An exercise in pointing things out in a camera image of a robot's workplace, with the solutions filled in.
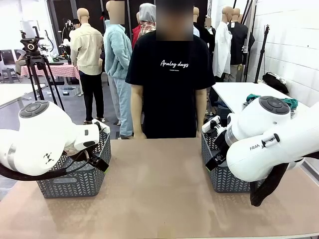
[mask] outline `table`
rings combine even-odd
[[[263,83],[216,83],[213,86],[216,93],[222,101],[229,107],[233,113],[242,111],[242,105],[246,102],[247,96],[250,94],[259,96],[273,96],[279,99],[290,98],[285,94],[271,88]],[[303,112],[309,107],[298,102],[297,111]]]
[[[76,67],[74,67],[73,65],[69,65],[68,63],[64,63],[64,65],[59,65],[59,66],[50,66],[51,71],[53,76],[55,77],[64,77],[64,83],[67,85],[67,81],[65,79],[65,77],[75,77],[76,79],[80,80],[80,75],[79,75],[79,71]],[[36,73],[39,76],[44,76],[44,72],[43,70],[38,70],[38,68],[35,68]],[[21,68],[21,75],[29,75],[28,72],[28,68],[27,66],[22,66]]]
[[[112,140],[112,159],[92,198],[44,199],[17,182],[0,202],[1,239],[168,239],[319,235],[319,188],[287,172],[263,204],[213,191],[200,139]]]
[[[30,92],[33,92],[31,84],[0,84],[0,109],[14,102],[18,102],[20,109],[22,109],[22,100],[30,100],[30,98],[24,97],[24,95]]]

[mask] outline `green cloth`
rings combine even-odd
[[[249,103],[250,101],[253,101],[254,99],[259,98],[259,97],[261,97],[261,96],[250,94],[249,96],[247,96],[246,102]],[[294,111],[297,108],[297,106],[298,106],[298,101],[296,99],[284,98],[284,99],[281,99],[281,100],[286,102],[287,105],[290,107],[290,109],[292,111]]]

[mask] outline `basket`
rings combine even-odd
[[[110,163],[110,134],[100,133],[100,142],[93,153],[100,156],[108,164]],[[70,157],[62,155],[51,170],[61,169],[64,165],[69,165],[71,162],[72,159]],[[83,163],[74,162],[68,170],[76,169],[83,165]],[[40,180],[37,183],[45,198],[93,197],[99,193],[104,176],[104,172],[87,164],[73,173],[58,178]]]
[[[218,148],[214,144],[214,138],[210,137],[206,133],[202,133],[201,136],[201,154],[204,164],[218,153]],[[221,165],[214,168],[212,171],[208,171],[209,178],[213,184],[213,188],[217,193],[249,193],[249,182],[236,178],[227,167],[227,163],[224,162]]]

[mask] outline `stool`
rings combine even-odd
[[[9,81],[10,84],[14,83],[14,80],[18,80],[20,82],[20,79],[13,68],[7,68],[2,70],[2,75],[3,75],[3,82],[6,79]]]

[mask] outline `checkered tablecloth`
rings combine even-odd
[[[80,80],[79,71],[73,65],[69,65],[64,63],[64,65],[59,66],[50,66],[53,76],[61,76],[61,77],[75,77],[76,79]],[[43,70],[38,70],[37,66],[35,66],[36,73],[39,76],[44,76]],[[22,66],[21,68],[21,75],[29,75],[27,66]]]

